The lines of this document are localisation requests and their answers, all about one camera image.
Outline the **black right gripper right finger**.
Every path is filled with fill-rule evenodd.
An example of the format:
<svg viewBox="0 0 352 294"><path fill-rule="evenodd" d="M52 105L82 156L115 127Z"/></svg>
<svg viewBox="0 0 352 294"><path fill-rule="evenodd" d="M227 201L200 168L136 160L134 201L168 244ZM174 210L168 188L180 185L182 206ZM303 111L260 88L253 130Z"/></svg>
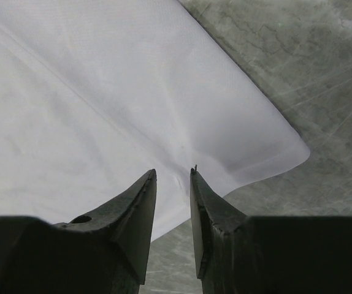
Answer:
<svg viewBox="0 0 352 294"><path fill-rule="evenodd" d="M352 216L247 216L190 174L204 293L352 293Z"/></svg>

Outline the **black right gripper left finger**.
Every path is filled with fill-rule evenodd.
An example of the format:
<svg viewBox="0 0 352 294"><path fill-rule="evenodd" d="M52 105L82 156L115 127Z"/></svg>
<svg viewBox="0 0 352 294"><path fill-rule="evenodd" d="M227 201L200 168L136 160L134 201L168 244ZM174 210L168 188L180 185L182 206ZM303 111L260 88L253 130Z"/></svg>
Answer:
<svg viewBox="0 0 352 294"><path fill-rule="evenodd" d="M0 216L0 293L137 293L145 282L156 182L149 170L68 223Z"/></svg>

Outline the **white t shirt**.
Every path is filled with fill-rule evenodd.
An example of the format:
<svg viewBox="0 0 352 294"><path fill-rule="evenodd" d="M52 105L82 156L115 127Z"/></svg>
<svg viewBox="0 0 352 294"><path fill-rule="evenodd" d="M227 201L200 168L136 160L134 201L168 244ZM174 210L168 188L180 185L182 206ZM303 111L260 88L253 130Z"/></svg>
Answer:
<svg viewBox="0 0 352 294"><path fill-rule="evenodd" d="M157 173L152 238L305 162L287 120L178 1L0 1L0 215L69 222Z"/></svg>

